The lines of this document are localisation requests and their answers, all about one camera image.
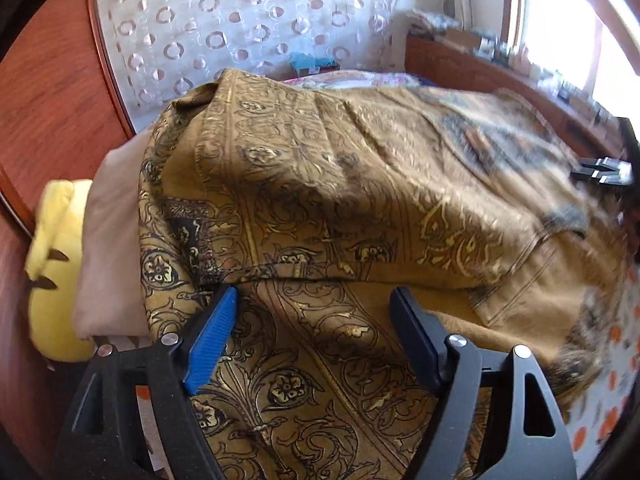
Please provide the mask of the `wooden low cabinet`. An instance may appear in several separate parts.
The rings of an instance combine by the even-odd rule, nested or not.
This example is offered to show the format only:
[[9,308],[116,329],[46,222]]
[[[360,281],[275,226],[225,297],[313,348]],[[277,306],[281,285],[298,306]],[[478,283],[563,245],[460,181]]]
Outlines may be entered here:
[[618,133],[595,126],[555,96],[548,96],[512,70],[418,36],[406,37],[405,68],[442,88],[475,92],[510,90],[541,112],[559,137],[579,156],[624,154]]

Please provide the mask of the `teal box behind bed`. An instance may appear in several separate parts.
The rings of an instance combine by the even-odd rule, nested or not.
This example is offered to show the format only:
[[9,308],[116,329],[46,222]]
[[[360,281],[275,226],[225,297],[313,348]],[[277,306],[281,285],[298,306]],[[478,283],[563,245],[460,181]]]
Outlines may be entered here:
[[306,77],[310,75],[318,75],[327,72],[334,72],[341,68],[334,58],[330,56],[320,56],[316,58],[313,55],[295,52],[288,57],[288,62],[297,77]]

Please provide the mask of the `window with wooden frame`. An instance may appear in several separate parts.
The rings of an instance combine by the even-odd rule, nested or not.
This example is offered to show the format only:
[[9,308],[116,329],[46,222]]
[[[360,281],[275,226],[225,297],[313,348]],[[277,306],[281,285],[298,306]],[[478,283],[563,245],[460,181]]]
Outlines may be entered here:
[[624,0],[506,0],[503,32],[524,64],[639,123],[639,20]]

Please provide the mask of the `wooden headboard panel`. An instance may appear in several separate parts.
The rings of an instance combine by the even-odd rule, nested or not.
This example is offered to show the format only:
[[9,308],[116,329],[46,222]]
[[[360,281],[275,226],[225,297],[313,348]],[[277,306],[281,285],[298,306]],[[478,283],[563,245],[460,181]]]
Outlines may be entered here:
[[50,467],[73,370],[49,370],[28,336],[24,261],[44,185],[91,177],[131,133],[100,50],[96,0],[27,0],[1,60],[1,433]]

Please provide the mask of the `floral bed sheet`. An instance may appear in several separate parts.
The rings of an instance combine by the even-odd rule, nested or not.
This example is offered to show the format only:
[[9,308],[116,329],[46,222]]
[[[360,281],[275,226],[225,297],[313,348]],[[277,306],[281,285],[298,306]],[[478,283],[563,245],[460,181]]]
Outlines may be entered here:
[[284,83],[308,90],[434,86],[428,79],[407,73],[375,73],[365,70],[334,70],[288,79]]

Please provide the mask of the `cardboard box on cabinet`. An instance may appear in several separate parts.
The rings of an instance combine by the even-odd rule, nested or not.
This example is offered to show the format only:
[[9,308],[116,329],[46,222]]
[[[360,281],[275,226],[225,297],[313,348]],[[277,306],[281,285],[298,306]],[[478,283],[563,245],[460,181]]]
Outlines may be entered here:
[[448,28],[445,32],[444,40],[447,44],[450,44],[450,46],[465,51],[473,51],[482,45],[483,38],[466,32],[465,30]]

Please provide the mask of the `pink folded pillow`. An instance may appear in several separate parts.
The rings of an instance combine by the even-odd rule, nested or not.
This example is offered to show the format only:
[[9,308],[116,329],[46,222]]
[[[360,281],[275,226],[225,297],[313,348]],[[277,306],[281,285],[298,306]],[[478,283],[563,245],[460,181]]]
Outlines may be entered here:
[[139,174],[150,130],[109,151],[93,178],[82,226],[72,313],[77,336],[149,335],[141,289]]

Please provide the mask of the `orange print white blanket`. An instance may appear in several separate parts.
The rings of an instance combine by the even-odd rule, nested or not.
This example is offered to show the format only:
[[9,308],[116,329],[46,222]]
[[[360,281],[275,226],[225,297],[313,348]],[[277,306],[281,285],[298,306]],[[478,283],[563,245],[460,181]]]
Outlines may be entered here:
[[620,306],[605,328],[602,370],[568,410],[566,429],[578,477],[587,473],[611,439],[639,371],[638,266],[628,271]]

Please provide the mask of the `yellow plush toy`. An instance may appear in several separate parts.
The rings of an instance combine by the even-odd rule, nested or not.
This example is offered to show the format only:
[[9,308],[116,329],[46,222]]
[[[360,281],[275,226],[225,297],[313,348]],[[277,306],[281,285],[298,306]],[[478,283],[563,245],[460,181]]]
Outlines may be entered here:
[[25,261],[30,340],[40,354],[55,362],[84,362],[94,352],[94,344],[78,337],[72,323],[91,185],[89,179],[46,184]]

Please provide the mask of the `golden brown patterned garment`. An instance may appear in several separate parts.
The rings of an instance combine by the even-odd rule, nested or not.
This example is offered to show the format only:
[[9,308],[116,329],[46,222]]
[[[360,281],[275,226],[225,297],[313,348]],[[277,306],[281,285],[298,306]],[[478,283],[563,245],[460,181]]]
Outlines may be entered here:
[[617,204],[510,92],[305,90],[226,70],[152,125],[139,184],[153,339],[224,285],[239,317],[191,404],[229,479],[397,479],[432,418],[390,322],[407,286],[474,344],[534,352],[562,408],[608,367]]

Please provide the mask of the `white circle patterned curtain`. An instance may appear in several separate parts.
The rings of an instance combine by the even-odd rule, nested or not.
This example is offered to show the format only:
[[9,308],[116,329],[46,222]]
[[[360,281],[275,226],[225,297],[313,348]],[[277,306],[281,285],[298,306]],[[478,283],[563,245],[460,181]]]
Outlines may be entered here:
[[343,70],[394,66],[398,0],[96,0],[111,70],[140,132],[226,68],[295,77],[295,52]]

